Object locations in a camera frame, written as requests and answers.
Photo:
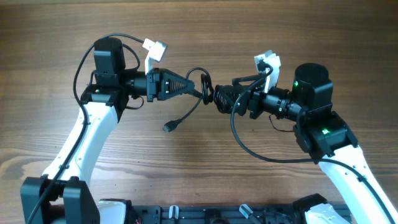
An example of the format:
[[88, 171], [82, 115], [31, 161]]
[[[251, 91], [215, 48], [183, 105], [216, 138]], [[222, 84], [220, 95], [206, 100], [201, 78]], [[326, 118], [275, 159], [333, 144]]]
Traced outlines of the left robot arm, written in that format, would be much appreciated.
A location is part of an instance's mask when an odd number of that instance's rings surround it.
[[28, 177], [21, 187], [26, 223], [140, 223], [129, 200], [95, 202], [90, 180], [108, 136], [129, 108], [130, 99], [165, 101], [198, 96], [194, 83], [167, 69], [154, 68], [166, 50], [162, 42], [142, 41], [144, 61], [126, 68], [127, 45], [119, 33], [96, 40], [89, 48], [95, 69], [81, 95], [75, 95], [79, 115], [65, 144], [40, 177]]

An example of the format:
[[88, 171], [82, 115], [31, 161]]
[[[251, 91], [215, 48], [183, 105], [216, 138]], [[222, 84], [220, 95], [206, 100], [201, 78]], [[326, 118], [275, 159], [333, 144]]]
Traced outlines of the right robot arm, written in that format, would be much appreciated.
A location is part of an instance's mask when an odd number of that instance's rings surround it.
[[257, 119], [263, 112], [288, 119], [292, 132], [308, 159], [271, 159], [237, 143], [250, 155], [267, 162], [318, 165], [332, 181], [358, 223], [397, 223], [397, 210], [373, 176], [358, 139], [348, 124], [333, 111], [333, 83], [326, 67], [305, 63], [295, 69], [291, 90], [271, 87], [262, 92], [273, 68], [263, 63], [258, 75], [233, 79], [218, 85], [213, 100], [221, 113], [231, 116], [250, 112]]

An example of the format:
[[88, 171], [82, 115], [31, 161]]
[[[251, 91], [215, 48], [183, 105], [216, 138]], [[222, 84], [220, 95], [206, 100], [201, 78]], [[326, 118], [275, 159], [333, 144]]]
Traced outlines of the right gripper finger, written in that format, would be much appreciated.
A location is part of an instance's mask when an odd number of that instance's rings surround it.
[[238, 97], [242, 94], [248, 86], [244, 85], [217, 85], [215, 87], [214, 96], [226, 95], [228, 97]]
[[230, 114], [238, 97], [239, 93], [233, 91], [216, 90], [213, 95], [213, 101], [220, 113]]

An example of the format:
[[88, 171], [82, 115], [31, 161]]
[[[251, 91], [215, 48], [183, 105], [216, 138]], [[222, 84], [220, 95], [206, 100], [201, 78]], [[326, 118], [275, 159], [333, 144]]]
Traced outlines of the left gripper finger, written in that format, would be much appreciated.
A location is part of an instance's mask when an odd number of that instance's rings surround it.
[[181, 88], [181, 89], [171, 88], [166, 91], [164, 100], [169, 100], [173, 97], [183, 94], [188, 94], [197, 98], [201, 97], [201, 93], [194, 88]]
[[165, 90], [193, 90], [195, 84], [170, 70], [162, 71], [162, 79], [164, 81]]

